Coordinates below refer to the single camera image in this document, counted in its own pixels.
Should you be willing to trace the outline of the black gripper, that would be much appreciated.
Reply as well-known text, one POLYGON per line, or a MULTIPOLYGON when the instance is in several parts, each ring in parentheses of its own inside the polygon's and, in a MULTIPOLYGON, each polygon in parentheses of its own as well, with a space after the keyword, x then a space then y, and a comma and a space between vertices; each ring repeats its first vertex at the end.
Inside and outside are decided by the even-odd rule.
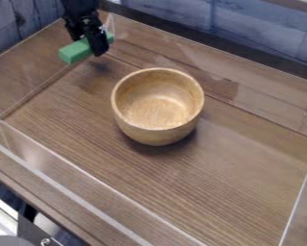
POLYGON ((106 28, 96 12, 100 0, 60 0, 64 8, 66 29, 74 41, 86 35, 95 57, 110 50, 106 28))

